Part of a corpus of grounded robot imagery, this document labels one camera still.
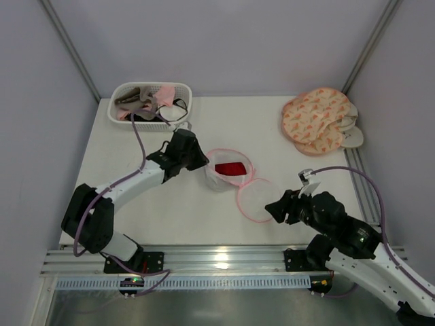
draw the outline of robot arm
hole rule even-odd
[[[314,268],[345,275],[396,312],[403,325],[435,325],[435,301],[399,269],[388,255],[393,252],[367,223],[348,216],[343,204],[328,192],[312,196],[319,181],[312,170],[299,174],[301,190],[288,190],[265,209],[278,223],[303,222],[320,234],[307,247]],[[429,291],[434,288],[395,254],[400,266]]]
[[[109,188],[94,205],[93,211],[80,232],[79,243],[90,253],[103,252],[115,256],[137,270],[143,263],[143,249],[129,237],[114,231],[114,215],[127,202],[144,191],[165,183],[177,176],[182,168],[196,170],[208,163],[193,132],[178,128],[165,151],[158,150],[147,156],[144,169],[113,189],[112,182],[90,187],[78,186],[62,221],[62,230],[75,237],[86,207],[103,190]]]

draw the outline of pink trim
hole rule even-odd
[[[233,181],[229,181],[229,180],[225,180],[225,179],[223,179],[223,178],[221,178],[221,174],[219,174],[219,173],[217,173],[214,169],[212,169],[211,167],[210,167],[210,165],[207,165],[207,168],[211,171],[211,173],[213,173],[216,177],[218,177],[219,179],[221,179],[221,180],[223,180],[223,181],[225,181],[225,182],[228,182],[229,184],[231,184],[231,185],[235,185],[236,187],[243,187],[244,185],[246,185],[247,183],[249,183],[249,182],[251,182],[252,180],[253,180],[253,177],[254,177],[254,175],[255,175],[255,173],[256,173],[256,170],[255,170],[255,168],[254,168],[254,166],[252,165],[252,162],[251,162],[251,160],[245,155],[245,154],[243,154],[243,153],[241,153],[240,151],[236,151],[236,150],[234,150],[234,149],[229,149],[229,148],[215,148],[215,149],[212,149],[211,151],[209,151],[207,154],[205,154],[208,158],[210,157],[210,155],[211,154],[213,154],[213,152],[215,152],[215,151],[232,151],[233,153],[237,153],[237,154],[239,154],[239,155],[241,155],[241,156],[243,156],[248,162],[249,162],[249,169],[250,169],[250,171],[251,171],[251,174],[249,175],[248,174],[248,177],[249,177],[249,179],[246,181],[246,182],[244,182],[244,183],[242,183],[242,184],[238,184],[238,183],[235,183],[235,182],[233,182]]]
[[[263,178],[255,178],[255,179],[252,179],[252,180],[251,180],[250,182],[248,182],[248,183],[254,182],[255,180],[262,180],[262,181],[266,181],[266,182],[271,183],[269,180],[266,180],[266,179],[263,179]],[[243,209],[242,209],[242,207],[241,207],[241,205],[240,205],[240,191],[242,190],[243,187],[240,187],[240,189],[238,190],[238,192],[237,192],[237,199],[236,199],[237,208],[239,209],[240,213],[242,213],[243,216],[246,217],[248,220],[253,221],[253,222],[255,222],[255,223],[267,223],[267,222],[269,222],[270,220],[272,220],[272,217],[271,217],[270,219],[266,219],[266,220],[264,220],[264,221],[257,221],[256,219],[252,219],[251,217],[249,217],[249,215],[246,214],[246,213],[243,211]]]

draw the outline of mesh lid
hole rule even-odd
[[[278,186],[266,179],[253,179],[237,192],[237,206],[242,214],[256,223],[269,222],[272,217],[264,209],[281,198]]]

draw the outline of gray floor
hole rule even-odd
[[[59,291],[51,310],[46,326],[399,325],[394,313],[363,289],[345,299],[289,289],[162,291],[134,300],[108,291]]]

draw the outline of pink cloth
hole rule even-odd
[[[175,97],[175,87],[163,85],[160,87],[157,93],[154,94],[154,97],[156,98],[157,105],[159,107],[162,105],[166,105],[167,107],[172,107],[174,97]]]

